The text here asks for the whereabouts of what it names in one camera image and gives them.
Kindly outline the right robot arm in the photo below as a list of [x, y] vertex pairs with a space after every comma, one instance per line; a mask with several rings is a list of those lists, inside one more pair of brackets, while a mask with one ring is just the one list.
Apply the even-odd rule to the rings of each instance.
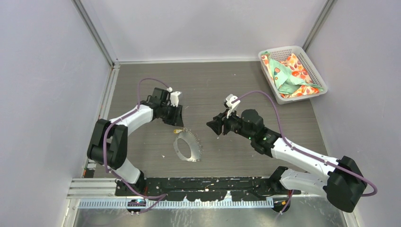
[[351, 213], [367, 188], [356, 162], [347, 156], [341, 159], [298, 147], [278, 132], [264, 125], [254, 109], [238, 116], [226, 110], [206, 123], [217, 135], [229, 132], [247, 138], [252, 148], [271, 158], [292, 163], [304, 172], [278, 167], [270, 176], [270, 189], [276, 194], [299, 190], [325, 197], [334, 207]]

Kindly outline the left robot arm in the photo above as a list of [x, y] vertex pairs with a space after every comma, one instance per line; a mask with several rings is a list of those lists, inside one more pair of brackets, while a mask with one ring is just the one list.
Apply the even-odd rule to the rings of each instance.
[[145, 190], [144, 173], [127, 158], [128, 136], [142, 125], [161, 119], [167, 125], [183, 127], [181, 91], [155, 88], [146, 100], [120, 117], [99, 119], [90, 139], [87, 157], [117, 174], [127, 182], [127, 190], [134, 196]]

